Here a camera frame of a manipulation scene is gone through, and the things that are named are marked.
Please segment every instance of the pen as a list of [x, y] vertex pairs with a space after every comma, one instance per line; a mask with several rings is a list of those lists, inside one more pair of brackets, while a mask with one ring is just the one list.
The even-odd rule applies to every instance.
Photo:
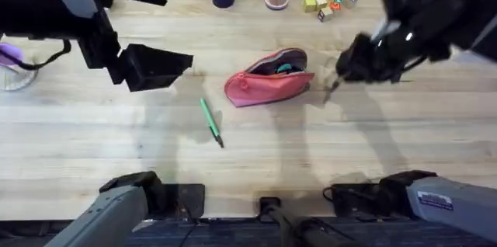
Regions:
[[200, 99], [200, 105], [202, 106], [202, 110], [203, 113], [205, 114], [205, 117], [207, 117], [207, 121], [209, 121], [210, 132], [214, 136], [214, 139], [216, 139], [217, 143], [219, 143], [221, 148], [224, 148], [223, 139], [219, 134], [219, 130], [216, 127], [216, 122], [214, 122], [214, 118], [210, 114], [209, 107], [207, 107], [207, 103], [205, 102], [204, 99]]

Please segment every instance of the wooden tabletop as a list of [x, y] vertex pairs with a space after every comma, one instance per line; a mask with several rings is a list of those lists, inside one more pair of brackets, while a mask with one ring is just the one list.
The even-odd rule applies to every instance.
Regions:
[[[20, 92], [0, 93], [0, 220], [72, 219], [109, 179], [154, 170], [164, 183], [207, 186], [208, 217], [256, 213], [279, 196], [302, 213], [329, 211], [321, 189], [406, 169], [497, 188], [497, 66], [424, 64], [398, 85], [343, 85], [323, 103], [334, 63], [359, 31], [383, 16], [360, 0], [332, 21], [301, 0], [274, 12], [263, 0], [116, 0], [120, 41], [195, 55], [169, 89], [130, 93], [106, 70], [89, 70], [77, 46]], [[60, 41], [6, 38], [42, 61]], [[316, 73], [311, 90], [281, 103], [235, 108], [223, 85], [272, 52], [299, 47]], [[211, 137], [206, 98], [226, 144]]]

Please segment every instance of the pink pouch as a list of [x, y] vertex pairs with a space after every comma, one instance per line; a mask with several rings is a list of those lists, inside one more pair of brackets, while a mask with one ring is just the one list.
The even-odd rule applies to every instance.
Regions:
[[[288, 48], [257, 61], [226, 82], [224, 92], [237, 106], [251, 106], [289, 99], [305, 92], [314, 73], [306, 73], [306, 53]], [[279, 72], [286, 65], [289, 71]]]

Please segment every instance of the gray robot arm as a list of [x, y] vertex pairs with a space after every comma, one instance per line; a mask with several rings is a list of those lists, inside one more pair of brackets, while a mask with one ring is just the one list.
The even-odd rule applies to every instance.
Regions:
[[121, 246], [148, 215], [141, 187], [121, 186], [101, 193], [95, 202], [46, 247]]

